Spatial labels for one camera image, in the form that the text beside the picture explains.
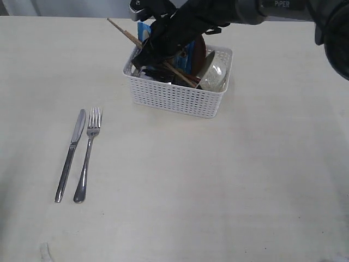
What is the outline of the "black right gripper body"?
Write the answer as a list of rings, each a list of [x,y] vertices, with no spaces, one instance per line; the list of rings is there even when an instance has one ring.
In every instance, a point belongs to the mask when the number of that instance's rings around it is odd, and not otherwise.
[[[235,1],[187,1],[173,14],[151,24],[151,36],[143,47],[171,57],[199,35],[219,34],[235,21]]]

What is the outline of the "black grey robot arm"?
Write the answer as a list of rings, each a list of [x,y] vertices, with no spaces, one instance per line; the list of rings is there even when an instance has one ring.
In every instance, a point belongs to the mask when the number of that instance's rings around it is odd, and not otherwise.
[[[133,64],[152,66],[174,57],[204,34],[246,29],[293,45],[313,41],[342,78],[348,78],[348,1],[130,1],[134,21],[153,19]]]

